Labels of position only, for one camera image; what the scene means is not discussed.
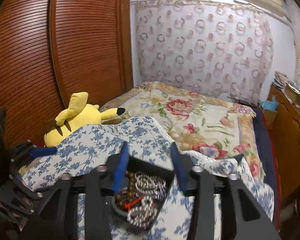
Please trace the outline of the yellow Pikachu plush toy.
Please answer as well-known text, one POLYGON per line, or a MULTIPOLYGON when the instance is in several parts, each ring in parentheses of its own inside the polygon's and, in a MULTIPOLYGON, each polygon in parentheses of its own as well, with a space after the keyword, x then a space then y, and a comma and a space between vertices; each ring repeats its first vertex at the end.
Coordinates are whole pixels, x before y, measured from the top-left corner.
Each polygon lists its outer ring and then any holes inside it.
POLYGON ((48 122, 44 134, 45 146, 57 146, 79 128, 89 124, 101 124, 102 121, 121 116, 126 111, 119 107, 100 112, 99 105, 88 103, 88 96, 87 92, 72 94, 68 108, 48 122))

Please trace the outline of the silver chain jewelry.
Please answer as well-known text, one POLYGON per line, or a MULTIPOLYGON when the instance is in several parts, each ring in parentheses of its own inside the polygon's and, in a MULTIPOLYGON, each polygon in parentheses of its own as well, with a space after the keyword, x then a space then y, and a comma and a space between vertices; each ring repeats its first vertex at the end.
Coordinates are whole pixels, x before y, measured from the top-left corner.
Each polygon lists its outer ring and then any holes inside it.
POLYGON ((157 216, 157 203, 166 197, 166 180, 145 172, 129 172, 127 201, 123 208, 128 212, 127 222, 140 229, 147 229, 157 216))

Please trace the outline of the pink circle patterned curtain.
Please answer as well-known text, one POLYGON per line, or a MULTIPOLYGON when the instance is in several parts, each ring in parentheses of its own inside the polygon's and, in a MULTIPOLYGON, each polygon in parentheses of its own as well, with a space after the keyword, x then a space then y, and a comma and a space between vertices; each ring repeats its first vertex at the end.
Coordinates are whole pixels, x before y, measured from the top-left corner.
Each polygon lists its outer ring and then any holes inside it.
POLYGON ((264 12, 185 0, 139 1, 134 6, 138 64, 145 81, 258 102, 273 61, 264 12))

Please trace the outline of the brown louvered wardrobe door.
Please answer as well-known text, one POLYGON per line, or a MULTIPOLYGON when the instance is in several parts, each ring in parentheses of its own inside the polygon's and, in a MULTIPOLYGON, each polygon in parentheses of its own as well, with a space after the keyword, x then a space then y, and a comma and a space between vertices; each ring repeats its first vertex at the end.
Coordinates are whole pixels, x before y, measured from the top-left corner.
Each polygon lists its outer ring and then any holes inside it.
POLYGON ((124 64, 121 0, 0 0, 4 140, 43 141, 44 127, 88 92, 103 104, 133 86, 124 64))

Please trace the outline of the blue tissue in box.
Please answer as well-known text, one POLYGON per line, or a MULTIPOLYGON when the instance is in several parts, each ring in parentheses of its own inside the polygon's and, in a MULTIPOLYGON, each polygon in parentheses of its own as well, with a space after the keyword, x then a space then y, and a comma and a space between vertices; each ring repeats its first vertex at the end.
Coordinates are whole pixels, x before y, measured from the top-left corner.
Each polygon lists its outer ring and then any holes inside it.
POLYGON ((279 102, 276 100, 276 96, 272 96, 271 100, 259 100, 258 105, 261 107, 262 111, 275 112, 279 106, 279 102))

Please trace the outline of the pink floral beige bedspread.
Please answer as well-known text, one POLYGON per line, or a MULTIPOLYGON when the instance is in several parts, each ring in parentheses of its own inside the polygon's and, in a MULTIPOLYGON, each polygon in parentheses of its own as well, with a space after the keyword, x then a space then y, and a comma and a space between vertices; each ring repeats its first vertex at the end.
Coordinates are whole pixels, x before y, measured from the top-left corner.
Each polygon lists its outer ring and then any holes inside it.
POLYGON ((213 159, 243 154, 254 179, 263 181, 249 106, 210 98, 162 82, 145 82, 105 103, 101 110, 122 107, 121 120, 150 116, 183 151, 195 150, 213 159))

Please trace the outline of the cardboard box on cabinet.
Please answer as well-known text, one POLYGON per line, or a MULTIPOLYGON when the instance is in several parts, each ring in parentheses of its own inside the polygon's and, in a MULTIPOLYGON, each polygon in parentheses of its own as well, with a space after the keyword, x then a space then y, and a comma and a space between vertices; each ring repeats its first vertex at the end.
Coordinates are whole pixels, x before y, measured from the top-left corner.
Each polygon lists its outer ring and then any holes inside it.
POLYGON ((300 87, 297 84, 286 81, 283 92, 295 105, 300 106, 300 87))

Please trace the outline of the brown wooden sideboard cabinet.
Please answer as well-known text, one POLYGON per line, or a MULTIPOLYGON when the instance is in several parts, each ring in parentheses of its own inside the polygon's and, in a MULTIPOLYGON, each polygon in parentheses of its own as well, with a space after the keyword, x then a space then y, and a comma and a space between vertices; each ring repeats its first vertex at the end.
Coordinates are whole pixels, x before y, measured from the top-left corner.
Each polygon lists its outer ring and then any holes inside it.
POLYGON ((300 186, 300 111, 283 92, 270 87, 268 99, 279 103, 270 129, 278 163, 282 198, 289 197, 300 186))

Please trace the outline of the pale green jade bangle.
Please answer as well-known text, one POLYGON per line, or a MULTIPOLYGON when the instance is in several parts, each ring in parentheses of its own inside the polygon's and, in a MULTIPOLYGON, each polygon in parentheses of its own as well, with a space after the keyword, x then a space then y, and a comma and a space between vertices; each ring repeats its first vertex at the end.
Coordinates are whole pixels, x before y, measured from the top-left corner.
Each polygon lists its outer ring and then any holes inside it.
POLYGON ((112 205, 112 208, 114 209, 114 211, 115 211, 118 215, 120 215, 120 216, 122 216, 122 217, 127 217, 127 216, 128 216, 128 212, 127 212, 127 211, 121 210, 121 209, 116 205, 116 203, 115 203, 115 197, 112 197, 112 199, 111 199, 111 205, 112 205))

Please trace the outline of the beige side curtain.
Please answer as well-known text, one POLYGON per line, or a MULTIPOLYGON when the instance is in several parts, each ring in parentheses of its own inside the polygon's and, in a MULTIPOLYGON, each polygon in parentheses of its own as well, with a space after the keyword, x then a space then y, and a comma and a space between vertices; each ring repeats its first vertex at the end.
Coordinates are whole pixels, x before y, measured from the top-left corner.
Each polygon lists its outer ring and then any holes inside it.
POLYGON ((300 86, 300 9, 294 0, 285 0, 285 2, 294 34, 296 56, 294 82, 300 86))

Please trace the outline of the black jewelry box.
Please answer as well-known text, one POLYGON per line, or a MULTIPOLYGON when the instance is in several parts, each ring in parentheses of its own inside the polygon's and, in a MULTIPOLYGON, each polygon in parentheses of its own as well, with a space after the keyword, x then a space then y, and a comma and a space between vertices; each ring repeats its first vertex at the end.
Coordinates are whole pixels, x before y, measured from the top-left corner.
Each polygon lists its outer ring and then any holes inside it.
POLYGON ((174 179, 166 168, 131 157, 125 170, 125 182, 112 197, 114 212, 139 230, 147 230, 161 210, 174 179))

